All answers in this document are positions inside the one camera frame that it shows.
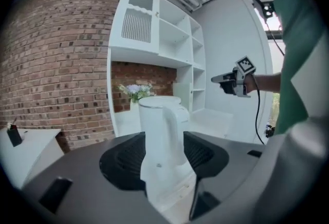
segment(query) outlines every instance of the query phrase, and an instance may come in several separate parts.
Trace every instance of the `white side table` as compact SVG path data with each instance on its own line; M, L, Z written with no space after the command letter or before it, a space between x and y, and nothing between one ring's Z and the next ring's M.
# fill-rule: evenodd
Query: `white side table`
M0 163L11 184L21 189L64 155L55 137L60 129L19 129L24 137L13 147L7 129L0 130Z

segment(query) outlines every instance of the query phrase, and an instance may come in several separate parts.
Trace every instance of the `person's arm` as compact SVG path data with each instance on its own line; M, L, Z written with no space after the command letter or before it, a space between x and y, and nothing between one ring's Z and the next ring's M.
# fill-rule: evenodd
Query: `person's arm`
M273 75L255 75L259 90L280 92L281 73ZM247 87L247 93L256 90L256 85L253 78L248 75L245 79L245 85Z

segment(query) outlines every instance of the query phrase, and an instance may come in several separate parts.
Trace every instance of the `black slot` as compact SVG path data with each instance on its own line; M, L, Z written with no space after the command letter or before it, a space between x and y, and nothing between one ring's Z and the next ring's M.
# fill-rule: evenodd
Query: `black slot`
M71 180L57 178L40 198L39 203L55 214L71 185Z
M195 207L191 212L190 221L201 217L212 209L216 208L221 202L209 192L202 192L195 199Z
M261 155L262 155L262 152L259 152L259 151L256 151L256 150L251 150L251 151L248 152L248 154L251 155L251 156L255 156L257 158L260 158Z

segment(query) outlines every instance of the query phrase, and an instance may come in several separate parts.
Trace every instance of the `brick wall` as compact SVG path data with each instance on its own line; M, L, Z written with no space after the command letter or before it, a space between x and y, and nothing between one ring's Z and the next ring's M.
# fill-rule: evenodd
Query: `brick wall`
M0 125L60 128L67 150L114 137L106 58L119 0L21 0L0 36Z
M173 82L176 81L177 76L176 69L128 62L112 62L111 69L115 112L130 109L129 98L118 89L120 84L127 86L151 83L152 91L157 95L173 95Z

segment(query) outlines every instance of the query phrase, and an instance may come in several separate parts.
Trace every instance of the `white flowers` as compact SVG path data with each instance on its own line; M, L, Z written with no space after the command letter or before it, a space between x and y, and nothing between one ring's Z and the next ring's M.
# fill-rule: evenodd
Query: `white flowers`
M155 95L153 92L151 92L151 88L152 88L151 84L148 85L132 84L132 85L128 85L127 87L120 84L118 88L124 94L128 95L134 103L136 103L138 100L142 98Z

